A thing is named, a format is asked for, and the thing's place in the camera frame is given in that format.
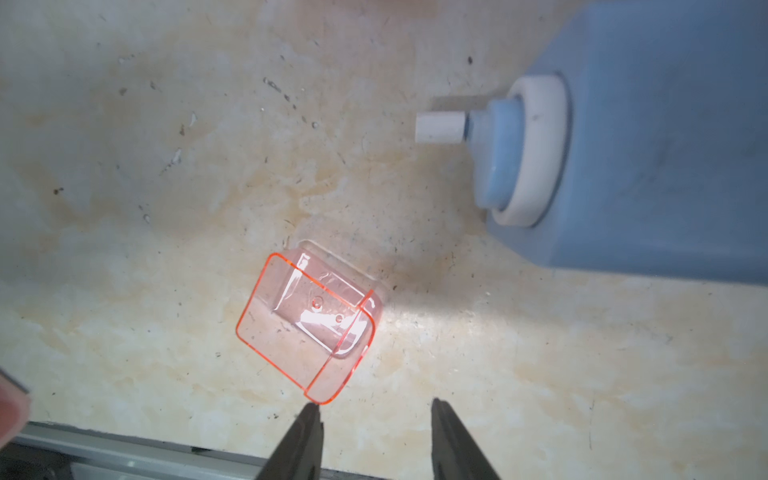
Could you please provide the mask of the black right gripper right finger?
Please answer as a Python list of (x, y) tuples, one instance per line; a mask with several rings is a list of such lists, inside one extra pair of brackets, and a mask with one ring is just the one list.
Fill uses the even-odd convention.
[(431, 427), (435, 479), (500, 479), (449, 402), (433, 399)]

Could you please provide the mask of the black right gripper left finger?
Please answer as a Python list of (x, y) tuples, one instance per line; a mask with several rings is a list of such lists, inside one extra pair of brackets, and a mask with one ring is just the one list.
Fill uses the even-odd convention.
[(255, 479), (318, 480), (323, 444), (320, 406), (307, 403)]

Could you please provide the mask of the blue pencil sharpener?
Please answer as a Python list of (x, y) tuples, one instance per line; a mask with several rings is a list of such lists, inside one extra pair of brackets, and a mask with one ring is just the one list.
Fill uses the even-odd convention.
[(599, 1), (508, 93), (417, 116), (489, 233), (544, 267), (767, 281), (767, 5)]

